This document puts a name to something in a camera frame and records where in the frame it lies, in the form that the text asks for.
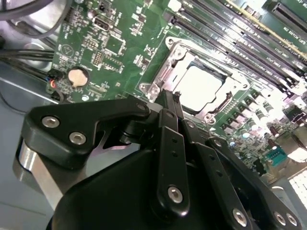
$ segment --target motherboard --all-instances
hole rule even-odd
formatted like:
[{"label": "motherboard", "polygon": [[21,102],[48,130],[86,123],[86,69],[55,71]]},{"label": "motherboard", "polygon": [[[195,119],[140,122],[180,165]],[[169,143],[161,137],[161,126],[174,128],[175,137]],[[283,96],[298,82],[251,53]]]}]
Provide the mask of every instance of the motherboard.
[{"label": "motherboard", "polygon": [[307,129],[303,0],[77,0],[47,91],[71,103],[180,92],[186,118],[264,175]]}]

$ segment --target capacitor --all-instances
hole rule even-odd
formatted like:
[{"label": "capacitor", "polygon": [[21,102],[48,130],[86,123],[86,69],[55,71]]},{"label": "capacitor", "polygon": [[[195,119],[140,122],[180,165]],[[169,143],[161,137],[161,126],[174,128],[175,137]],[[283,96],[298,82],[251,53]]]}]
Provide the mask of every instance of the capacitor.
[{"label": "capacitor", "polygon": [[258,111],[256,113],[257,117],[259,118],[259,120],[263,123],[266,123],[267,122],[267,117],[263,114],[263,112],[261,111]]},{"label": "capacitor", "polygon": [[249,138],[250,137],[250,133],[248,133],[248,131],[246,129],[242,129],[240,133],[241,133],[243,138]]},{"label": "capacitor", "polygon": [[296,122],[296,124],[297,124],[299,127],[303,127],[303,126],[305,125],[303,119],[298,120],[298,121]]},{"label": "capacitor", "polygon": [[229,143],[230,147],[233,147],[233,146],[236,145],[235,139],[233,139],[233,138],[228,139],[228,143]]},{"label": "capacitor", "polygon": [[273,126],[270,127],[269,130],[271,131],[271,133],[274,137],[276,137],[276,138],[279,137],[280,134],[278,133],[277,129],[275,129]]},{"label": "capacitor", "polygon": [[277,149],[277,145],[272,139],[268,139],[268,145],[272,148],[272,150]]},{"label": "capacitor", "polygon": [[250,121],[249,123],[248,123],[248,125],[249,125],[249,127],[250,127],[250,129],[252,130],[252,131],[256,131],[256,130],[258,130],[258,128],[259,128],[259,126],[252,120],[252,121]]},{"label": "capacitor", "polygon": [[89,18],[89,19],[93,19],[94,17],[96,17],[98,15],[98,13],[97,13],[97,11],[95,11],[95,10],[90,10],[90,11],[88,11],[88,13],[87,13],[87,17]]},{"label": "capacitor", "polygon": [[265,106],[265,110],[268,112],[268,114],[270,116],[275,115],[275,109],[272,106],[270,106],[270,105]]}]

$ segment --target cable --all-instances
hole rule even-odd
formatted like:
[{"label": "cable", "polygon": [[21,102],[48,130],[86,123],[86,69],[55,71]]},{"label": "cable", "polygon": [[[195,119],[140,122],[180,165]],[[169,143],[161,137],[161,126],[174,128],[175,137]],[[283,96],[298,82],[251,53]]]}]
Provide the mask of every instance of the cable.
[{"label": "cable", "polygon": [[22,60],[30,60],[30,61],[45,61],[45,62],[52,62],[52,56],[33,56],[33,55],[14,55],[9,56],[9,58],[16,58]]},{"label": "cable", "polygon": [[0,21],[7,21],[21,18],[32,13],[35,13],[45,6],[49,5],[53,0],[34,0],[28,4],[22,5],[15,9],[6,9],[6,0],[2,0],[2,11],[0,11]]},{"label": "cable", "polygon": [[8,109],[10,109],[11,111],[13,111],[14,113],[21,114],[21,115],[25,115],[25,114],[26,114],[26,111],[17,109],[17,108],[15,108],[15,107],[13,107],[12,105],[10,105],[10,104],[8,103],[8,101],[4,98],[3,94],[1,93],[1,90],[0,90],[0,99],[2,100],[3,104],[4,104]]},{"label": "cable", "polygon": [[47,73],[46,72],[35,69],[32,66],[29,66],[28,64],[26,64],[22,61],[19,61],[19,60],[16,60],[16,59],[1,58],[1,57],[0,57],[0,61],[2,61],[3,63],[11,66],[12,68],[14,68],[14,69],[16,69],[16,70],[18,70],[22,73],[25,73],[25,74],[28,74],[31,77],[34,77],[36,80],[39,80],[43,83],[47,82],[47,80],[46,80]]},{"label": "cable", "polygon": [[[1,2],[2,2],[2,10],[6,10],[6,0],[1,0]],[[17,25],[12,23],[11,21],[9,21],[9,20],[6,20],[6,21],[12,29],[14,29],[15,31],[17,31],[17,32],[19,32],[19,33],[21,33],[21,34],[23,34],[27,37],[30,37],[30,38],[33,38],[33,39],[46,38],[46,37],[49,37],[50,35],[54,34],[54,32],[57,30],[57,28],[60,27],[61,24],[64,22],[66,15],[68,14],[69,10],[71,9],[72,2],[73,2],[73,0],[66,0],[65,8],[63,10],[63,13],[59,17],[58,21],[54,24],[54,26],[50,30],[48,30],[47,32],[42,33],[42,34],[26,34],[26,33],[23,32],[22,29],[20,29]]]},{"label": "cable", "polygon": [[[33,34],[33,35],[41,35],[42,33],[35,29],[33,26],[29,25],[25,21],[20,21],[16,24],[16,26],[23,32],[23,34]],[[46,37],[46,38],[41,38],[40,41],[50,47],[51,49],[56,49],[56,43]]]},{"label": "cable", "polygon": [[39,49],[0,49],[0,56],[6,55],[54,55],[54,51],[51,50],[39,50]]}]

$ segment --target green circuit board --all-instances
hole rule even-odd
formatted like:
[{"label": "green circuit board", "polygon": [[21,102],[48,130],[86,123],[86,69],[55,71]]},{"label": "green circuit board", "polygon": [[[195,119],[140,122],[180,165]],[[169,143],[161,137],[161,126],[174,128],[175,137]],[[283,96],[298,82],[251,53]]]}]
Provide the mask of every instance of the green circuit board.
[{"label": "green circuit board", "polygon": [[[178,11],[169,3],[170,0],[74,3],[61,27],[52,67],[64,73],[81,67],[89,72],[89,81],[85,86],[72,87],[67,76],[58,79],[57,87],[67,100],[78,103],[131,95],[148,101],[140,84],[152,83],[165,62],[170,52],[165,39],[169,36],[186,39],[209,52],[221,53],[220,61],[249,76],[250,88],[233,95],[231,102],[215,116],[214,125],[208,127],[187,114],[199,128],[209,128],[214,135],[228,139],[223,124],[247,97],[265,87],[268,79],[277,82],[284,76],[291,78],[293,68],[306,71],[306,37],[292,31],[291,23],[272,14],[275,3],[271,0],[176,0],[181,4]],[[280,3],[306,23],[304,2],[281,0]],[[54,89],[48,85],[47,92],[53,93]],[[274,125],[282,132],[296,128],[290,121]],[[256,157],[270,152],[270,148],[257,132],[251,132],[249,139],[242,139],[242,127],[250,131],[244,122],[232,137],[239,143],[236,150],[251,165]],[[251,152],[255,152],[254,158],[245,158]]]},{"label": "green circuit board", "polygon": [[[83,88],[74,89],[67,81],[59,83],[61,90],[69,95],[72,102],[81,102],[83,95],[89,95],[90,101],[127,97],[128,94],[146,98],[138,90],[138,85],[140,82],[152,81],[169,52],[164,44],[168,35],[191,38],[208,47],[189,32],[169,26],[165,19],[165,14],[170,11],[167,7],[169,0],[129,0],[125,4],[119,0],[110,2],[116,11],[111,16],[114,28],[109,32],[94,26],[87,16],[90,9],[98,9],[100,2],[86,0],[80,5],[74,3],[70,23],[65,23],[60,32],[53,67],[67,72],[74,66],[82,66],[91,73],[90,84]],[[206,2],[214,9],[224,12],[224,6],[220,2]],[[134,17],[138,15],[138,10],[141,11],[142,22]],[[208,23],[214,24],[214,18],[203,12],[198,13]],[[266,25],[275,27],[276,22],[277,20],[268,21]],[[205,30],[199,23],[194,25],[210,38],[220,40],[220,34],[210,29]],[[298,45],[294,37],[286,37],[284,30],[277,32]],[[262,37],[258,39],[276,49],[276,44],[265,41]],[[298,48],[304,53],[307,51],[307,46]]]}]

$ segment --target ram slot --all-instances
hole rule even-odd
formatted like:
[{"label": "ram slot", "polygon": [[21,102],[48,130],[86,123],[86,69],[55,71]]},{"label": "ram slot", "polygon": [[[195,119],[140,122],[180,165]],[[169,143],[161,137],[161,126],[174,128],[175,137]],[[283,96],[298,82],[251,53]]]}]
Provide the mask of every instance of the ram slot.
[{"label": "ram slot", "polygon": [[[242,31],[241,28],[239,28],[236,24],[232,23],[231,21],[229,21],[228,19],[224,18],[222,15],[223,14],[219,14],[217,9],[214,8],[211,4],[204,2],[204,1],[200,1],[200,0],[192,0],[192,5],[194,7],[197,7],[197,9],[201,9],[204,13],[208,14],[210,17],[212,17],[215,21],[217,21],[218,23],[223,23],[225,25],[227,25],[230,29],[232,29],[233,32],[239,34],[238,32],[236,32],[234,29],[236,29],[237,31],[240,30]],[[237,15],[235,15],[231,10],[226,8],[226,13],[231,13],[230,15],[232,17],[237,17]],[[274,50],[272,47],[267,45],[263,45],[263,43],[261,41],[259,41],[258,38],[255,38],[255,36],[253,34],[251,34],[248,31],[242,31],[240,33],[241,35],[243,35],[246,39],[248,39],[249,42],[253,43],[254,46],[259,46],[262,47],[262,49],[270,56],[274,56],[275,58],[279,59],[279,61],[282,61],[284,65],[287,65],[289,68],[291,68],[294,72],[298,72],[300,75],[304,74],[300,68],[298,68],[297,65],[295,65],[291,60],[296,60],[301,62],[301,60],[297,59],[296,56],[294,56],[293,54],[291,54],[288,50],[286,50],[284,47],[282,47],[279,43],[277,43],[276,41],[274,41],[273,39],[270,38],[269,35],[267,34],[262,34],[261,36],[270,44],[273,44],[274,46],[276,46],[282,53],[284,53],[287,57],[285,57],[283,54],[277,52],[276,50]]]},{"label": "ram slot", "polygon": [[265,71],[255,68],[255,66],[249,62],[247,62],[244,58],[242,58],[240,55],[233,53],[232,50],[221,46],[220,43],[209,37],[208,35],[204,34],[202,31],[200,31],[198,28],[195,26],[187,23],[186,21],[179,19],[179,18],[173,18],[171,20],[171,23],[174,26],[177,26],[192,35],[196,36],[200,40],[202,40],[205,43],[210,44],[212,47],[217,49],[219,52],[223,53],[225,56],[229,57],[230,59],[233,59],[235,62],[237,62],[239,65],[243,66],[244,69],[240,69],[241,71],[249,71],[250,73],[259,76],[260,78],[263,78],[267,82],[269,82],[271,85],[275,86],[278,88],[281,92],[286,92],[288,89],[280,84],[277,79],[273,78],[269,74],[267,74]]},{"label": "ram slot", "polygon": [[307,23],[300,19],[296,14],[291,12],[280,2],[273,2],[270,4],[269,10],[275,17],[289,25],[291,29],[296,31],[302,38],[306,39]]},{"label": "ram slot", "polygon": [[253,60],[254,62],[258,62],[259,66],[266,69],[267,71],[271,72],[280,80],[284,80],[289,82],[290,84],[297,84],[298,81],[295,79],[292,79],[288,74],[282,73],[279,71],[278,68],[276,68],[274,65],[271,65],[268,63],[266,59],[258,55],[257,53],[253,52],[251,49],[246,47],[242,44],[237,44],[236,48],[244,55],[248,56],[249,60]]},{"label": "ram slot", "polygon": [[262,68],[265,68],[270,72],[273,72],[278,78],[283,79],[284,81],[288,81],[291,84],[297,83],[297,81],[295,79],[291,80],[291,77],[288,74],[286,74],[285,72],[281,73],[278,68],[276,68],[274,65],[271,65],[268,62],[268,60],[265,59],[263,56],[261,56],[259,53],[251,52],[248,47],[244,47],[243,45],[236,43],[236,41],[234,39],[230,38],[228,35],[226,35],[226,33],[223,30],[218,28],[213,23],[210,23],[210,22],[206,21],[204,18],[198,16],[195,12],[193,12],[191,10],[184,10],[183,12],[181,12],[181,14],[183,16],[187,17],[187,18],[198,21],[200,24],[206,26],[207,28],[209,28],[212,31],[214,31],[215,33],[217,33],[221,38],[226,38],[227,41],[228,40],[232,41],[232,43],[234,45],[237,44],[236,46],[239,47],[240,50],[245,51],[245,54],[250,59],[255,57],[256,60],[258,60],[260,63],[262,63],[262,65],[263,65]]},{"label": "ram slot", "polygon": [[191,11],[191,10],[184,10],[181,12],[181,15],[187,17],[188,19],[192,19],[192,20],[196,20],[198,21],[200,24],[208,27],[209,29],[211,29],[212,31],[214,31],[215,33],[217,33],[219,36],[226,38],[227,41],[230,41],[231,43],[233,43],[234,45],[236,44],[236,40],[234,40],[233,38],[231,38],[230,36],[228,36],[228,34],[225,33],[225,31],[221,30],[220,28],[214,26],[213,23],[210,23],[209,21],[207,21],[206,19],[204,19],[203,17],[197,15],[195,12]]},{"label": "ram slot", "polygon": [[[247,25],[250,28],[257,29],[250,21],[248,21],[247,18],[242,18],[241,16],[237,15],[234,11],[229,9],[227,6],[225,6],[224,3],[222,2],[222,0],[215,0],[214,3],[216,5],[218,5],[220,8],[223,8],[223,10],[225,11],[226,14],[230,15],[233,18],[236,18],[237,20],[240,20],[241,22],[243,22],[245,25]],[[291,47],[288,47],[288,46],[285,47],[285,45],[282,45],[281,42],[279,40],[277,40],[277,38],[275,38],[271,34],[266,34],[263,31],[258,30],[258,29],[257,29],[257,31],[261,32],[261,36],[263,36],[263,38],[265,38],[268,41],[274,42],[277,46],[279,46],[280,50],[286,50],[287,53],[285,53],[285,54],[287,54],[287,55],[290,54],[290,57],[294,57],[299,62],[303,61],[303,62],[307,63],[307,60],[304,60]]]},{"label": "ram slot", "polygon": [[251,34],[246,33],[246,35],[244,36],[244,38],[254,47],[256,47],[257,49],[261,50],[263,53],[265,53],[269,58],[271,59],[278,59],[280,62],[282,62],[282,64],[284,66],[287,66],[288,68],[290,68],[292,71],[294,72],[298,72],[300,75],[304,75],[304,72],[299,69],[295,64],[293,64],[292,62],[290,62],[289,60],[287,60],[286,57],[284,57],[283,55],[280,55],[279,53],[277,53],[276,51],[272,51],[272,49],[270,49],[268,46],[266,46],[265,44],[263,44],[262,42],[256,40]]}]

